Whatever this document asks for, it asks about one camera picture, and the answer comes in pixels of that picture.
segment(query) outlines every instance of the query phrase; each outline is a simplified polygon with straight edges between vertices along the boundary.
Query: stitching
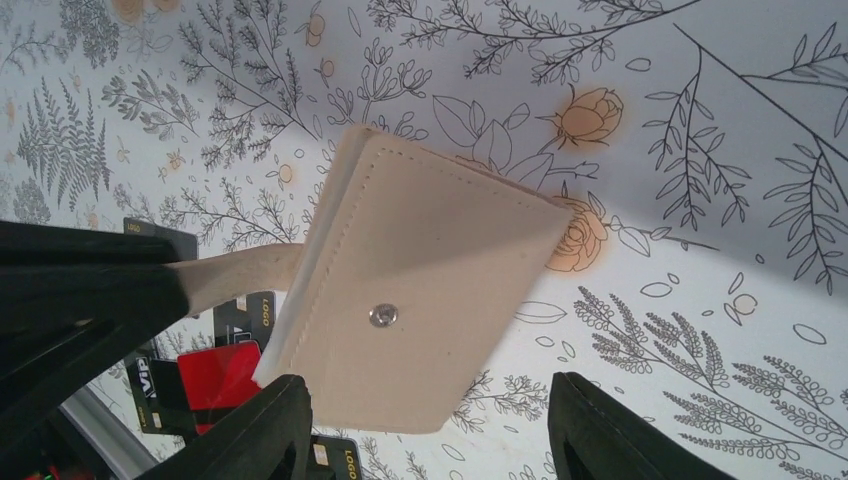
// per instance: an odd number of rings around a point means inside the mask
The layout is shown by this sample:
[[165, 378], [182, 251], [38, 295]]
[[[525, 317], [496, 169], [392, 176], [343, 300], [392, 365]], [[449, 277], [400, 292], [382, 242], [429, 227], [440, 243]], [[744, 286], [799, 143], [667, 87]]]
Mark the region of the stitching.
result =
[[[480, 185], [480, 184], [474, 182], [473, 180], [469, 180], [468, 178], [466, 178], [464, 176], [461, 176], [461, 175], [458, 175], [458, 174], [455, 174], [455, 173], [451, 173], [451, 172], [445, 172], [445, 170], [442, 169], [442, 168], [437, 168], [433, 165], [428, 165], [428, 164], [424, 163], [421, 159], [412, 157], [410, 155], [406, 155], [403, 152], [394, 151], [394, 150], [387, 149], [387, 148], [381, 148], [380, 150], [381, 151], [377, 153], [377, 158], [380, 158], [383, 155], [382, 152], [389, 152], [389, 153], [391, 153], [393, 155], [397, 155], [401, 158], [406, 158], [408, 160], [412, 160], [415, 163], [417, 163], [418, 165], [425, 167], [429, 170], [438, 170], [438, 172], [441, 173], [441, 174], [446, 174], [450, 177], [457, 179], [460, 182], [465, 182], [466, 184], [474, 186], [476, 188], [479, 188], [480, 190], [483, 190], [487, 193], [490, 193], [493, 196], [498, 195], [497, 190], [491, 190], [491, 189], [489, 189], [489, 188], [487, 188], [483, 185]], [[289, 370], [291, 370], [292, 366], [294, 365], [294, 360], [295, 360], [295, 358], [297, 358], [297, 352], [300, 350], [300, 346], [303, 344], [303, 341], [306, 339], [307, 333], [309, 332], [309, 327], [312, 324], [312, 318], [315, 315], [315, 309], [318, 305], [318, 300], [320, 300], [321, 295], [324, 292], [324, 287], [326, 286], [327, 280], [330, 277], [330, 272], [332, 271], [333, 265], [336, 262], [336, 257], [338, 256], [339, 250], [341, 250], [341, 248], [342, 248], [342, 243], [344, 242], [344, 239], [347, 236], [347, 232], [350, 230], [350, 227], [353, 224], [353, 220], [356, 217], [356, 213], [359, 210], [359, 204], [362, 202], [362, 197], [365, 195], [365, 190], [366, 190], [366, 187], [368, 185], [368, 182], [371, 180], [371, 174], [373, 173], [373, 171], [374, 171], [374, 164], [372, 163], [369, 166], [368, 173], [365, 176], [365, 180], [362, 182], [362, 186], [360, 187], [360, 191], [359, 191], [359, 196], [356, 198], [356, 202], [353, 205], [353, 210], [351, 210], [351, 213], [350, 213], [350, 216], [348, 217], [347, 223], [345, 223], [345, 226], [342, 229], [342, 234], [339, 237], [339, 241], [336, 244], [336, 248], [333, 250], [332, 257], [330, 257], [330, 263], [327, 265], [327, 271], [324, 272], [324, 277], [321, 279], [321, 283], [318, 286], [318, 292], [316, 293], [315, 299], [312, 301], [312, 306], [309, 309], [309, 316], [306, 318], [306, 322], [303, 326], [303, 330], [300, 334], [300, 337], [297, 340], [297, 343], [295, 344], [294, 352], [292, 352], [291, 360], [289, 360], [289, 365], [288, 365]], [[516, 205], [521, 206], [523, 208], [526, 208], [528, 210], [532, 210], [532, 211], [536, 211], [536, 212], [541, 211], [541, 208], [535, 207], [533, 205], [529, 205], [529, 204], [521, 202], [521, 201], [516, 201], [515, 203], [516, 203]]]

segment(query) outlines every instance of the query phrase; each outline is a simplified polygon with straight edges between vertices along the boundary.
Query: beige leather wallet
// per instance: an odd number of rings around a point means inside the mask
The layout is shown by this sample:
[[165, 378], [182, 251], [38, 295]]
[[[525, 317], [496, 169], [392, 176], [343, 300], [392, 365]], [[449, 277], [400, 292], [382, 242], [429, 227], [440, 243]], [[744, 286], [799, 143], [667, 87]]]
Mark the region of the beige leather wallet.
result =
[[571, 211], [471, 163], [349, 129], [306, 243], [180, 270], [192, 314], [288, 291], [254, 374], [304, 377], [315, 423], [439, 430], [495, 349]]

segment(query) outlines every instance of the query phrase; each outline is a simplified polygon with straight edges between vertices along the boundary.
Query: floral tablecloth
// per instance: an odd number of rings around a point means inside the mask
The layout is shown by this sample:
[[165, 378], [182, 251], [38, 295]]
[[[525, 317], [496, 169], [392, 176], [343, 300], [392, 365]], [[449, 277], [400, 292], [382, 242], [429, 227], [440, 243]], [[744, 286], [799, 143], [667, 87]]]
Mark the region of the floral tablecloth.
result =
[[[552, 480], [564, 370], [741, 478], [848, 478], [845, 2], [0, 0], [0, 30], [6, 219], [300, 242], [353, 123], [574, 207], [441, 432], [321, 429], [366, 478]], [[138, 428], [121, 365], [92, 387]]]

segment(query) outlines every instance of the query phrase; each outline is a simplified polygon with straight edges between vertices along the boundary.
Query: silver button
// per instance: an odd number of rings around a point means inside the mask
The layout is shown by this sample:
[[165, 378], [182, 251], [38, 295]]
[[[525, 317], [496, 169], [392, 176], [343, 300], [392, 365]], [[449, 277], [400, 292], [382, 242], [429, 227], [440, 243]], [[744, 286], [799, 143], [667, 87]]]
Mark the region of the silver button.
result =
[[390, 303], [381, 303], [372, 308], [368, 316], [371, 317], [371, 325], [388, 327], [397, 320], [397, 307]]

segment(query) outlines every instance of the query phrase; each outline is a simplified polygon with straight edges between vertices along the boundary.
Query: leather strap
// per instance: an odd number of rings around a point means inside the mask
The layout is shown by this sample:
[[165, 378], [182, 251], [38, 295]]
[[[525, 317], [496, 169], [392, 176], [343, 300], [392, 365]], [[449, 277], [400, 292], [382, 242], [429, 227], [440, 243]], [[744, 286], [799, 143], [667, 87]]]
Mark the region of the leather strap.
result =
[[192, 316], [249, 293], [287, 291], [302, 252], [303, 244], [281, 243], [168, 267], [177, 271]]

